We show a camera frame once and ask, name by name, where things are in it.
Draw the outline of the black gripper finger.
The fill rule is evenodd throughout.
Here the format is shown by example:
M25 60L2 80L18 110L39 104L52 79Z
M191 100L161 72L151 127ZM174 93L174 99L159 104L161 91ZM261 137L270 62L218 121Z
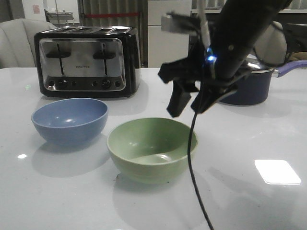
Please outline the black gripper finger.
M172 117L180 116L190 99L190 92L186 91L179 82L173 81L172 94L167 107L168 113Z
M227 88L210 88L202 86L200 92L191 104L191 108L196 113L204 113L215 103L237 92L237 86Z

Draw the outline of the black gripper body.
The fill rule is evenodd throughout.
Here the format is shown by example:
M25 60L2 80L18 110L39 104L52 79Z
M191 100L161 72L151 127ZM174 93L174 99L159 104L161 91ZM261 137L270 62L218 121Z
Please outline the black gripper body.
M249 72L245 58L249 43L226 38L214 39L205 48L200 42L186 58L163 63L158 76L164 83L176 82L186 92L195 92L194 82L202 81L219 93L237 90L237 82Z

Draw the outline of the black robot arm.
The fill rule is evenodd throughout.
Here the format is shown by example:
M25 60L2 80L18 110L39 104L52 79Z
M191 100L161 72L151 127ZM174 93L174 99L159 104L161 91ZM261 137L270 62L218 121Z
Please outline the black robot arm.
M161 18L163 31L197 38L186 58L162 64L158 73L164 83L173 83L167 107L172 117L179 116L188 103L199 114L234 94L237 82L251 71L247 55L290 1L228 0L212 31L202 4L199 1L196 17L168 12ZM191 101L192 92L197 93L194 101Z

